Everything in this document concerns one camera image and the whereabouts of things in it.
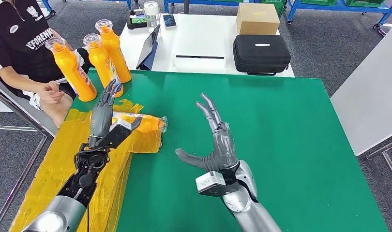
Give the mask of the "person's right hand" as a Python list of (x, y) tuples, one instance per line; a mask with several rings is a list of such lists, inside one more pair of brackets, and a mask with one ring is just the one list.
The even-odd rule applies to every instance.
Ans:
[(59, 84), (55, 81), (42, 83), (38, 94), (42, 101), (50, 104), (59, 103), (64, 96), (64, 92), (60, 91)]

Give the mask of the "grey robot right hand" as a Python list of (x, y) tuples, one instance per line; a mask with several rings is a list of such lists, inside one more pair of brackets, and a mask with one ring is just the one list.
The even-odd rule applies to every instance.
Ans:
[(201, 93), (200, 96), (207, 105), (197, 101), (196, 106), (209, 123), (213, 137), (213, 151), (203, 157), (188, 154), (181, 148), (177, 148), (175, 153), (181, 161), (207, 172), (232, 169), (239, 164), (239, 159), (229, 125), (221, 119), (213, 101), (205, 93)]

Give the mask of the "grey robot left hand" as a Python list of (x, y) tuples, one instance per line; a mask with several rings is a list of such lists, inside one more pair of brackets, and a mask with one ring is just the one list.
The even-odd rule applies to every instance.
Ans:
[(92, 109), (90, 117), (89, 148), (96, 148), (99, 140), (109, 133), (113, 116), (113, 103), (116, 93), (121, 89), (121, 82), (112, 80), (104, 88), (99, 100)]

